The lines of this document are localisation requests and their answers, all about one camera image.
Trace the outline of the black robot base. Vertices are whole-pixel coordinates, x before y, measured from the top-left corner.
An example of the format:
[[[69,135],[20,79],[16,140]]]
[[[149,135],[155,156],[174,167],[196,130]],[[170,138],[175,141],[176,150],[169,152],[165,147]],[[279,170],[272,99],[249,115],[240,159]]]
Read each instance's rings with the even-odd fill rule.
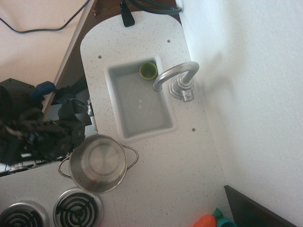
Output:
[[[6,79],[0,83],[0,116],[19,115],[33,107],[30,95],[34,86],[16,79]]]

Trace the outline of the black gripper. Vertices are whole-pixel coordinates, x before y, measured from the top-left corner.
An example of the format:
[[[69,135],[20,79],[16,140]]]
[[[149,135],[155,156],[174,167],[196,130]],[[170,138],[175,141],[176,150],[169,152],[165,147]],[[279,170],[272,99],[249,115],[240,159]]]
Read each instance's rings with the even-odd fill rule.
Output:
[[[85,110],[76,99],[64,100],[58,111],[59,119],[42,122],[35,129],[35,156],[53,161],[79,146],[85,139],[85,123],[76,114]]]

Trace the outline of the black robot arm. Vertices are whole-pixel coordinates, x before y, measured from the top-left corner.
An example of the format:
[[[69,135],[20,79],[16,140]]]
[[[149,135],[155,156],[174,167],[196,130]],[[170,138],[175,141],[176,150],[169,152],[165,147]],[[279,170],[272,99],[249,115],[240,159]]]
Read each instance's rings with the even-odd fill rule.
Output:
[[[66,100],[55,121],[34,119],[38,109],[14,121],[0,122],[0,162],[12,166],[26,161],[55,161],[65,157],[85,139],[85,123],[74,111],[74,100]]]

